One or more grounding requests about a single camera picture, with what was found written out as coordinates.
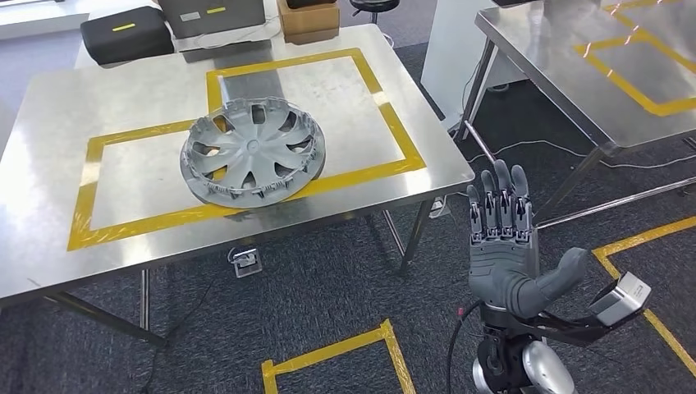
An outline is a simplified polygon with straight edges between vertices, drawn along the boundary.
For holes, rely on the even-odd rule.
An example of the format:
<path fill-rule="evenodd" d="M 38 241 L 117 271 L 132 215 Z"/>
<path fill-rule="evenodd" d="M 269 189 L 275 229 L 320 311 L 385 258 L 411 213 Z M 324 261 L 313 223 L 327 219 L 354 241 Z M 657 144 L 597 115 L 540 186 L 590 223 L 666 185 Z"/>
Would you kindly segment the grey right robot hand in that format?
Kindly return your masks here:
<path fill-rule="evenodd" d="M 481 173 L 483 192 L 469 185 L 469 287 L 484 303 L 532 318 L 584 279 L 589 252 L 568 249 L 553 270 L 540 273 L 538 230 L 532 224 L 529 183 L 520 165 L 498 159 Z"/>

